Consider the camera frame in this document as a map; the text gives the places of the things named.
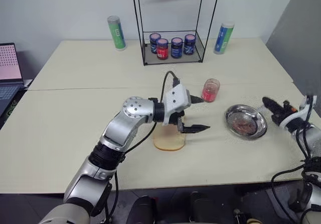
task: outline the jar lid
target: jar lid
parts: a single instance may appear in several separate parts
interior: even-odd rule
[[[171,43],[173,45],[178,45],[179,46],[179,45],[183,44],[183,40],[180,37],[174,37],[174,38],[172,38]]]
[[[158,33],[152,33],[152,34],[150,34],[150,36],[149,36],[149,39],[150,39],[150,40],[153,40],[153,41],[156,41],[157,39],[160,39],[160,38],[161,38],[161,35],[158,34]]]
[[[185,42],[188,42],[188,43],[193,43],[196,41],[196,37],[195,35],[193,34],[187,34],[185,35]]]
[[[157,44],[159,46],[162,46],[162,47],[166,47],[168,45],[168,40],[164,39],[164,38],[160,38],[157,40]]]

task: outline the gray robot arm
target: gray robot arm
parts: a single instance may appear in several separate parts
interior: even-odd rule
[[[163,125],[178,125],[178,130],[182,133],[203,131],[209,126],[185,127],[181,121],[184,109],[198,102],[202,100],[190,96],[189,91],[181,84],[167,92],[163,102],[158,102],[156,98],[127,99],[68,185],[64,204],[49,212],[40,224],[90,223],[90,217],[103,210],[111,191],[109,181],[118,164],[124,160],[125,152],[135,138],[139,126],[154,121],[163,122]]]

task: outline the green can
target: green can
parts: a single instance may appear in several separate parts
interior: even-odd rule
[[[107,18],[109,29],[114,40],[114,44],[117,51],[125,50],[126,43],[124,34],[122,32],[120,18],[118,16],[110,16]]]

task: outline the blue jar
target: blue jar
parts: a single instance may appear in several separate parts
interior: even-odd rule
[[[149,36],[149,41],[150,41],[150,50],[152,53],[157,53],[156,50],[156,45],[157,45],[157,40],[161,38],[161,35],[158,33],[152,33]]]
[[[196,37],[192,34],[185,35],[184,54],[192,55],[194,53]]]
[[[180,58],[183,54],[183,40],[179,37],[174,37],[171,40],[171,56],[173,58]]]

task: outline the metal plate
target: metal plate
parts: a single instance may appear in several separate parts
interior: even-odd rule
[[[267,130],[263,115],[243,104],[231,106],[226,110],[225,123],[233,133],[247,140],[256,140]]]

